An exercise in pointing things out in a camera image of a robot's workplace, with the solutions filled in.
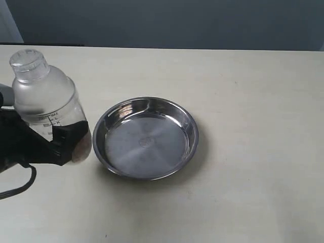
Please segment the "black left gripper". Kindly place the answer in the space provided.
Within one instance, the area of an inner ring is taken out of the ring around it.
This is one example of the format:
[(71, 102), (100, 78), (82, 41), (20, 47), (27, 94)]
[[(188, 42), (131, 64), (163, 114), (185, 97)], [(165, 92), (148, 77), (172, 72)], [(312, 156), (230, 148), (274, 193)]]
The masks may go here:
[(1, 108), (1, 172), (16, 164), (79, 163), (89, 156), (89, 124), (53, 126), (50, 142), (31, 129), (13, 109)]

